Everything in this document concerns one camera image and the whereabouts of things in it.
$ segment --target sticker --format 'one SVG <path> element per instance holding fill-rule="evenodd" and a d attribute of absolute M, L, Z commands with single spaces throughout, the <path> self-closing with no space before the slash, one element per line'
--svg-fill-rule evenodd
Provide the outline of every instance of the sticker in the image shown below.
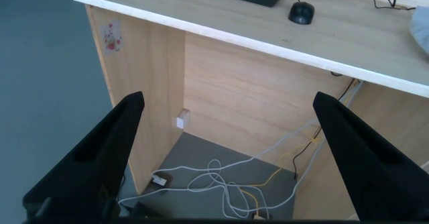
<path fill-rule="evenodd" d="M 119 21 L 115 20 L 108 25 L 101 26 L 101 35 L 103 37 L 103 46 L 105 53 L 119 51 L 121 49 L 122 35 L 121 35 L 121 26 Z"/>

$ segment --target desk edge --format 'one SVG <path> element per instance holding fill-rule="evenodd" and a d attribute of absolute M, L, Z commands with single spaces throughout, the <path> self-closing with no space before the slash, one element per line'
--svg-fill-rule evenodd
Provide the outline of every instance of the desk edge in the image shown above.
<path fill-rule="evenodd" d="M 284 58 L 287 60 L 293 60 L 298 63 L 321 68 L 324 70 L 333 71 L 339 74 L 343 74 L 345 76 L 358 78 L 358 79 L 379 84 L 385 87 L 397 89 L 399 91 L 404 91 L 407 93 L 429 98 L 429 86 L 426 86 L 420 83 L 411 82 L 408 80 L 384 75 L 378 72 L 373 72 L 362 68 L 357 68 L 355 66 L 350 66 L 340 62 L 335 62 L 333 60 L 328 60 L 328 59 L 313 56 L 307 53 L 283 48 L 281 46 L 275 46 L 273 44 L 260 42 L 258 40 L 253 40 L 243 36 L 238 36 L 235 34 L 223 32 L 221 30 L 216 30 L 210 27 L 183 21 L 181 19 L 175 19 L 165 15 L 152 13 L 149 11 L 122 5 L 119 3 L 114 3 L 107 0 L 74 0 L 74 1 L 81 2 L 87 5 L 92 5 L 102 9 L 107 9 L 117 13 L 122 13 L 125 15 L 129 15 L 131 17 L 148 20 L 150 22 L 159 23 L 161 25 L 169 26 L 179 30 L 184 30 L 186 32 L 190 32 L 200 36 L 206 36 L 212 39 L 220 40 L 222 42 L 242 46 L 244 48 L 249 48 L 252 50 L 257 50 L 259 52 L 263 52 L 263 53 Z"/>

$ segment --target wooden desk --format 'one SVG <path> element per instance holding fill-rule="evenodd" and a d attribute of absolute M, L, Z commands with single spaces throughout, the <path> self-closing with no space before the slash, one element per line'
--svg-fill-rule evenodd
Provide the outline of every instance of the wooden desk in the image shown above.
<path fill-rule="evenodd" d="M 304 26 L 287 19 L 296 0 L 272 9 L 238 0 L 75 1 L 86 4 L 112 104 L 145 95 L 129 159 L 138 192 L 182 133 L 183 108 L 191 112 L 186 132 L 252 156 L 314 119 L 316 92 L 339 96 L 350 77 L 367 81 L 352 110 L 418 164 L 428 159 L 429 61 L 409 34 L 411 12 L 311 0 L 316 15 Z M 111 23 L 123 45 L 110 52 L 102 29 Z M 291 157 L 277 159 L 307 141 L 298 134 L 261 159 L 293 170 Z M 353 206 L 327 146 L 317 161 L 295 218 L 349 217 Z"/>

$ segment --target computer mouse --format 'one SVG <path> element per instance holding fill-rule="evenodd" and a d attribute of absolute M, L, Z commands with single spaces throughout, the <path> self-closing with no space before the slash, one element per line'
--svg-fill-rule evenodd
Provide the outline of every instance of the computer mouse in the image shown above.
<path fill-rule="evenodd" d="M 296 2 L 289 12 L 289 20 L 302 25 L 311 24 L 314 16 L 314 6 L 306 2 Z"/>

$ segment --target gray floor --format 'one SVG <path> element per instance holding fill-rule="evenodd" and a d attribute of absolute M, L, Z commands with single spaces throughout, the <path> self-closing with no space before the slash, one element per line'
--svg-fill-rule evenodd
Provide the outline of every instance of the gray floor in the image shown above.
<path fill-rule="evenodd" d="M 111 109 L 82 3 L 0 0 L 0 223 Z"/>
<path fill-rule="evenodd" d="M 161 168 L 177 166 L 206 168 L 208 162 L 214 158 L 220 160 L 222 165 L 225 166 L 240 160 L 246 160 L 249 156 L 184 133 L 165 159 Z M 254 160 L 241 166 L 223 170 L 222 176 L 227 182 L 233 181 L 238 184 L 262 183 L 277 169 L 278 167 L 271 164 Z M 173 176 L 172 188 L 186 188 L 187 184 L 201 172 L 176 170 L 169 172 L 169 174 Z M 126 171 L 126 177 L 125 184 L 121 190 L 121 198 L 136 195 L 129 170 Z M 210 178 L 203 178 L 195 182 L 193 187 L 204 187 L 208 183 L 210 183 Z M 293 173 L 282 170 L 268 185 L 261 187 L 261 190 L 265 195 L 267 204 L 273 206 L 287 199 L 294 185 Z M 259 205 L 261 206 L 262 199 L 260 195 L 258 196 L 254 190 L 249 190 L 249 192 L 258 197 Z M 200 193 L 170 191 L 164 195 L 154 194 L 137 201 L 168 217 L 223 219 L 225 217 L 222 213 L 222 193 L 223 191 L 220 188 Z M 235 206 L 245 208 L 237 189 L 231 189 L 231 200 Z M 252 198 L 247 197 L 247 200 L 251 207 L 255 207 L 255 201 Z M 137 201 L 128 201 L 124 204 L 132 207 Z M 292 219 L 293 203 L 294 200 L 292 199 L 284 206 L 270 210 L 269 213 L 274 220 L 290 220 Z M 227 214 L 232 215 L 233 213 L 227 209 Z"/>

